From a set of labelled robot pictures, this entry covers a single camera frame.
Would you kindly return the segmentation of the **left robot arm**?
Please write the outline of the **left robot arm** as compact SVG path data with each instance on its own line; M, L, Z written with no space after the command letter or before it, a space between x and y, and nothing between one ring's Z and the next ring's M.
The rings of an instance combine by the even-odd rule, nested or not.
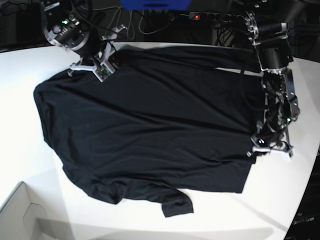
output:
M288 40L288 24L269 13L258 12L258 8L266 3L265 0L248 0L245 6L244 23L263 73L261 85L266 94L264 119L257 123L251 141L262 151L269 151L273 146L285 146L289 150L290 142L283 142L282 138L288 137L288 126L298 119L301 112L293 72L289 69L293 55Z

